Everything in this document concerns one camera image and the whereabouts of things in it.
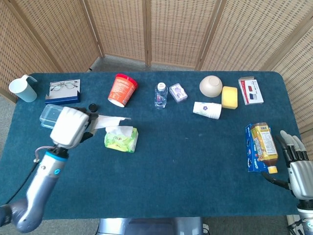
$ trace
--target eyeglasses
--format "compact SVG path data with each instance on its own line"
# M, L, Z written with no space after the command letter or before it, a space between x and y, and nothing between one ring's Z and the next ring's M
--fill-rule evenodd
M73 89L74 87L78 87L76 85L75 80L66 80L64 82L51 82L50 83L50 91L59 91L61 89L62 86L65 86L68 89Z

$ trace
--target white bowl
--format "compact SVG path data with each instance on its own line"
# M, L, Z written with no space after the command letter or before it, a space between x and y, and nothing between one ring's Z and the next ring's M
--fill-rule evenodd
M223 84L217 76L207 76L200 83L200 91L207 97L217 97L222 92Z

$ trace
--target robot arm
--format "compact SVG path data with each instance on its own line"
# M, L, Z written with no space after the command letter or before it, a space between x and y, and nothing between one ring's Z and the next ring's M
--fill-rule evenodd
M0 207L0 227L13 223L21 233L28 233L40 225L45 204L67 162L67 150L94 135L97 118L98 114L85 109L63 108L50 135L55 146L46 151L26 198Z
M297 136L291 136L285 131L280 132L277 140L282 146L286 161L289 182L272 178L267 173L262 175L271 183L288 189L299 199L297 209L301 220L289 227L293 228L302 223L305 235L313 235L313 161L309 161L307 151Z

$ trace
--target table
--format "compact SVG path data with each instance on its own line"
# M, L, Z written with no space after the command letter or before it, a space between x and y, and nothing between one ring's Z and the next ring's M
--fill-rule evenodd
M296 213L297 200L259 173L247 172L245 127L267 122L274 135L281 129L299 136L284 81L266 71L125 72L139 86L125 108L111 104L112 72L35 73L32 103L18 101L0 162L0 202L4 203L29 172L34 150L52 144L50 129L40 126L49 82L81 79L81 103L96 103L103 115L130 117L123 125L138 129L135 153L104 147L105 130L70 150L70 158L45 210L44 219L152 218L179 216L278 215ZM255 76L264 104L223 109L219 120L192 113L195 101L221 102L199 91L207 75L239 88L238 78ZM180 83L188 94L176 103L168 94L164 110L154 107L154 88ZM277 178L287 179L283 157ZM25 195L27 185L16 199Z

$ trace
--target metal stand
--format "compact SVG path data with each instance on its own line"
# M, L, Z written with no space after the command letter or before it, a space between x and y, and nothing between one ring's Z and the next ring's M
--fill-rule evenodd
M201 217L100 219L97 235L203 235Z

